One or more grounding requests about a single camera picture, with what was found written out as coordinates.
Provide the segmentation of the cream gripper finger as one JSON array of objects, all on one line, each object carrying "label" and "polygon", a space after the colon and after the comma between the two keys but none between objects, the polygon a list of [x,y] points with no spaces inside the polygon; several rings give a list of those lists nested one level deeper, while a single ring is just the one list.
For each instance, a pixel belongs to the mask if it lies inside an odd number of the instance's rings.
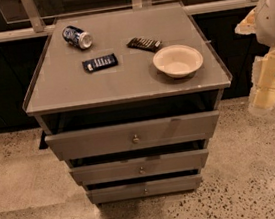
[{"label": "cream gripper finger", "polygon": [[275,89],[261,90],[256,86],[251,88],[249,93],[248,110],[255,116],[268,115],[275,106]]},{"label": "cream gripper finger", "polygon": [[238,35],[248,35],[255,33],[255,10],[254,8],[247,16],[236,25],[235,33]]}]

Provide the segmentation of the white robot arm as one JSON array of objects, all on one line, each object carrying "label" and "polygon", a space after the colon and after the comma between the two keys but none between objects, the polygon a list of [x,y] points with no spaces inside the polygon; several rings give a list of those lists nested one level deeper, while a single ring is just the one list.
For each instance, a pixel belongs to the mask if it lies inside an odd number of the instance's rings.
[{"label": "white robot arm", "polygon": [[236,25],[235,33],[255,34],[260,44],[269,47],[263,57],[256,56],[253,62],[248,100],[252,114],[267,114],[275,106],[275,0],[259,0]]}]

